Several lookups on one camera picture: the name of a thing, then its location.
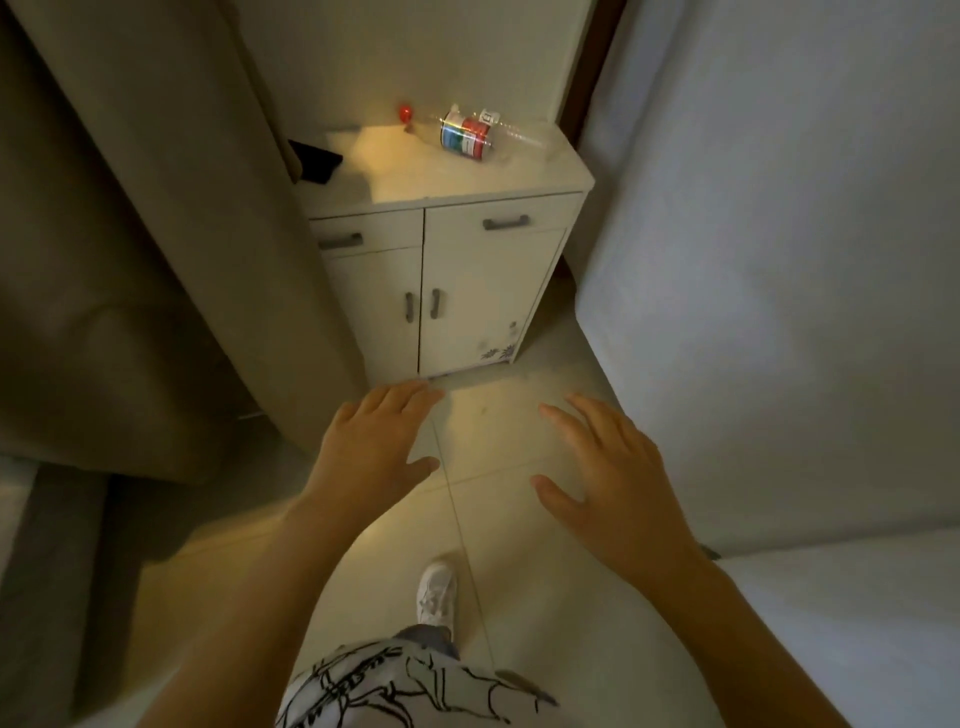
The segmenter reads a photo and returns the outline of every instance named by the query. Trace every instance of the shoe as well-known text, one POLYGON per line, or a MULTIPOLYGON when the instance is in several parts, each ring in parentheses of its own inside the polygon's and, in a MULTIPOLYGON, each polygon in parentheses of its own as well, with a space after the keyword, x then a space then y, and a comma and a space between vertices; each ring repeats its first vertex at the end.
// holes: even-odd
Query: shoe
POLYGON ((426 568, 417 589, 417 624, 446 627, 454 642, 453 622, 457 605, 457 572, 446 561, 426 568))

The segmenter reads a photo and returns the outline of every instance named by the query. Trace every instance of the gray handle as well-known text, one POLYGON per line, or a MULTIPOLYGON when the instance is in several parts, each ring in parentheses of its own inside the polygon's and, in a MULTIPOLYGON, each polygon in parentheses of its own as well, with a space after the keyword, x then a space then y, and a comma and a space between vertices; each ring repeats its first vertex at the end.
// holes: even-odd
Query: gray handle
POLYGON ((341 237, 337 240, 318 240, 317 245, 322 251, 335 251, 339 248, 356 248, 363 245, 363 233, 355 232, 349 237, 341 237))
POLYGON ((491 220, 489 217, 483 221, 485 231, 504 231, 510 228, 525 228, 528 225, 530 225, 530 215, 520 215, 515 220, 506 220, 502 223, 491 220))

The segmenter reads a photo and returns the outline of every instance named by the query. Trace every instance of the gray curtain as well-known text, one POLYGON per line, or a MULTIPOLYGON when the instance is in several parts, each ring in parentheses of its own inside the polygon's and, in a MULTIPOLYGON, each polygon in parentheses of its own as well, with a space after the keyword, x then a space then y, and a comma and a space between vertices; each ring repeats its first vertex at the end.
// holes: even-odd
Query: gray curtain
POLYGON ((315 449, 363 364, 229 13, 7 5, 0 451, 199 482, 251 406, 315 449))

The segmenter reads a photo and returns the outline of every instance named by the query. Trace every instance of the cabinet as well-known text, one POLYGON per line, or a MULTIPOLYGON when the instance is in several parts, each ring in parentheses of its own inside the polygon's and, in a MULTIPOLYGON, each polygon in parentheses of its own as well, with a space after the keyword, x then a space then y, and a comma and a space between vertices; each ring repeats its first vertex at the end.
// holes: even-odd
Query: cabinet
POLYGON ((399 127, 315 140, 344 164, 296 191, 371 385, 516 357, 593 186, 554 134, 548 158, 497 163, 399 127))

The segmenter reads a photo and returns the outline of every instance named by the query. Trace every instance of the person's left hand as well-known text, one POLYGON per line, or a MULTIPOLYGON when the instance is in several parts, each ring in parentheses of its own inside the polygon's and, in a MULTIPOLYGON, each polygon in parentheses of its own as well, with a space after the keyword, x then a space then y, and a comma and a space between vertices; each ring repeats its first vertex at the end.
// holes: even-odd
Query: person's left hand
POLYGON ((410 448, 442 390, 406 381, 371 390, 337 410, 300 502, 319 507, 356 537, 440 467, 435 457, 407 463, 410 448))

